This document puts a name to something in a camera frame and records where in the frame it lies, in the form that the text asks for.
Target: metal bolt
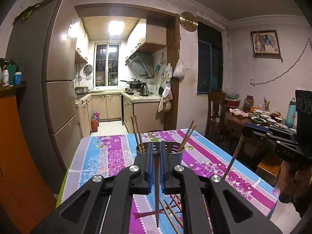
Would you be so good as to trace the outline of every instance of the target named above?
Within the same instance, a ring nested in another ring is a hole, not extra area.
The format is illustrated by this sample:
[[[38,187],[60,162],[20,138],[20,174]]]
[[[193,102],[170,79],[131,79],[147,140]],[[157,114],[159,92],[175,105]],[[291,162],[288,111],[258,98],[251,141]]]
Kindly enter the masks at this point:
[[[92,177],[92,181],[97,183],[100,182],[102,180],[102,176],[101,175],[95,175]]]
[[[216,183],[221,181],[221,177],[219,175],[212,175],[210,178],[211,178],[211,181],[216,182]]]
[[[183,165],[178,164],[178,165],[176,165],[176,166],[174,167],[174,169],[175,169],[177,172],[181,172],[181,171],[183,171],[183,170],[184,170],[184,166],[183,166]]]
[[[138,167],[137,165],[131,165],[131,166],[129,167],[129,170],[130,170],[131,172],[137,172],[137,171],[139,170],[139,167]]]

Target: refrigerator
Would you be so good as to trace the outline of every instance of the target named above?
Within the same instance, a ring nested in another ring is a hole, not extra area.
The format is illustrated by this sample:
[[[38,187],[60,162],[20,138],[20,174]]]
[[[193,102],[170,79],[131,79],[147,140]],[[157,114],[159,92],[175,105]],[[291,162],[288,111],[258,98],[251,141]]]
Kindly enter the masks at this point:
[[[19,119],[32,159],[54,194],[81,140],[74,99],[77,39],[71,30],[79,21],[70,0],[44,0],[15,22],[6,53],[27,79],[17,95]]]

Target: blue thermos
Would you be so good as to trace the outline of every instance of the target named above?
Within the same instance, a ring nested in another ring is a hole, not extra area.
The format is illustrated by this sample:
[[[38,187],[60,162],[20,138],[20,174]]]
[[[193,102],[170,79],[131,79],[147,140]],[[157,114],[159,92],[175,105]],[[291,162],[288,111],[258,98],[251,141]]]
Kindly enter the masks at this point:
[[[294,118],[296,116],[296,100],[294,98],[291,99],[288,106],[288,113],[286,117],[285,125],[288,128],[292,128],[294,125]]]

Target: floral tablecloth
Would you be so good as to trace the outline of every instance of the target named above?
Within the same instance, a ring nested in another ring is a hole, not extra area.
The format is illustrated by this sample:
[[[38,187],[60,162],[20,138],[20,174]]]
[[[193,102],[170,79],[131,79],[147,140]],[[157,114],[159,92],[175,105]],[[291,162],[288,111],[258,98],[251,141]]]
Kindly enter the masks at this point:
[[[176,141],[181,142],[186,129],[161,131],[142,134],[143,142]],[[126,166],[134,162],[136,142],[133,134],[114,136],[89,136],[81,140],[71,167],[68,170],[60,192],[59,203],[66,200],[92,176],[100,174],[104,177],[116,175]],[[231,156],[194,131],[185,145],[182,165],[191,168],[197,175],[210,177],[223,175],[231,160]],[[265,216],[274,209],[278,193],[255,173],[235,160],[226,181],[241,195],[252,203]],[[161,200],[172,203],[170,196],[160,194]],[[175,212],[180,218],[182,214],[177,207]],[[154,215],[154,192],[145,195],[134,195],[129,233],[134,234],[173,234],[175,233],[166,215],[160,213],[160,226],[156,227]],[[180,233],[183,229],[175,218]]]

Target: framed picture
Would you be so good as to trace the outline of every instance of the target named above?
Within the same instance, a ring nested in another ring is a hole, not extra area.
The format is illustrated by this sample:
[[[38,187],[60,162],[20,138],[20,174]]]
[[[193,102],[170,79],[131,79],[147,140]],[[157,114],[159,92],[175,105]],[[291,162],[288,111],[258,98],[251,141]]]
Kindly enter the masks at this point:
[[[276,30],[250,32],[255,58],[282,59]]]

